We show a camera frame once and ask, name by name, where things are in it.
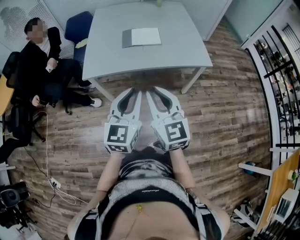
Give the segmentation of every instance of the blue chair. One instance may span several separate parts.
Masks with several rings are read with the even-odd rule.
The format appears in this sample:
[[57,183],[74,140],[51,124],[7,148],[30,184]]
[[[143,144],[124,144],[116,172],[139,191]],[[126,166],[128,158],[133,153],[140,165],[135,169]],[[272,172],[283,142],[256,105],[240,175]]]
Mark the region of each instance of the blue chair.
[[[89,37],[92,21],[93,15],[88,11],[69,18],[66,24],[65,38],[76,46],[77,43]],[[81,48],[75,48],[75,46],[73,59],[83,63],[86,46]]]

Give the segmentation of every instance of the wooden desk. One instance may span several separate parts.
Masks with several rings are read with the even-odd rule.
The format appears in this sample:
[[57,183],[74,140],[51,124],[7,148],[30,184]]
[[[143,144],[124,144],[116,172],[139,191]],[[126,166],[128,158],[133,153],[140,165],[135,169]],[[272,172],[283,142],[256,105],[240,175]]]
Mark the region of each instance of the wooden desk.
[[277,210],[277,205],[282,194],[285,193],[288,188],[294,189],[295,185],[287,178],[290,170],[298,169],[299,156],[300,149],[297,149],[283,164],[273,171],[246,164],[239,164],[240,168],[270,176],[267,198],[257,225],[237,209],[234,210],[240,218],[245,220],[255,230],[252,237],[258,234],[261,229],[268,226],[271,221],[272,213]]
[[2,74],[0,78],[0,116],[5,113],[14,93],[14,89],[6,86],[6,80],[6,77]]

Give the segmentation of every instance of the person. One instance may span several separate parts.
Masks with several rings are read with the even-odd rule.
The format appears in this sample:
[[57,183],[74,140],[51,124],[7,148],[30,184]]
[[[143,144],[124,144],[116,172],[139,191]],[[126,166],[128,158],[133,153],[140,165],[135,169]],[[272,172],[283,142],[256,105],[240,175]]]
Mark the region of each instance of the person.
[[58,28],[47,29],[39,18],[29,20],[24,28],[29,41],[22,49],[16,68],[17,88],[34,106],[40,102],[55,103],[64,100],[83,106],[100,107],[99,98],[91,98],[71,91],[64,84],[66,78],[77,81],[80,87],[91,88],[89,81],[82,80],[82,69],[78,61],[60,59],[60,32]]
[[220,240],[230,219],[196,182],[181,148],[151,144],[112,152],[91,201],[67,228],[71,240]]

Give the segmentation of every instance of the white paper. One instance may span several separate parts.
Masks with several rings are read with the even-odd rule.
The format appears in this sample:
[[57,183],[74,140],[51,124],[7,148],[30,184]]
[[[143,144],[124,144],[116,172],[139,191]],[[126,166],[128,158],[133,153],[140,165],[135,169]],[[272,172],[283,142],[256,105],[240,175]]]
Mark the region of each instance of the white paper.
[[132,45],[160,45],[158,28],[139,28],[131,30]]

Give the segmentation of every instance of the black pants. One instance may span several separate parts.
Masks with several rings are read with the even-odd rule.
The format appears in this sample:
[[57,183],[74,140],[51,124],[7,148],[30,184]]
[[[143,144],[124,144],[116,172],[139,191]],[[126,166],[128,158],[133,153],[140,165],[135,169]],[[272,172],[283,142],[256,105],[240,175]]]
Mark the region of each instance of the black pants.
[[56,82],[50,82],[44,86],[40,100],[49,103],[56,103],[59,100],[63,100],[65,103],[76,103],[83,106],[88,106],[92,103],[88,95],[81,95]]
[[59,60],[57,67],[49,74],[49,81],[62,83],[67,87],[72,77],[81,87],[90,85],[89,81],[83,81],[83,70],[79,62],[74,59]]
[[82,80],[82,68],[78,61],[73,59],[59,60],[57,67],[50,73],[48,82],[42,89],[40,100],[49,103],[63,100],[69,104],[90,105],[92,100],[89,96],[81,95],[67,88],[72,77],[82,87],[90,85],[89,81]]

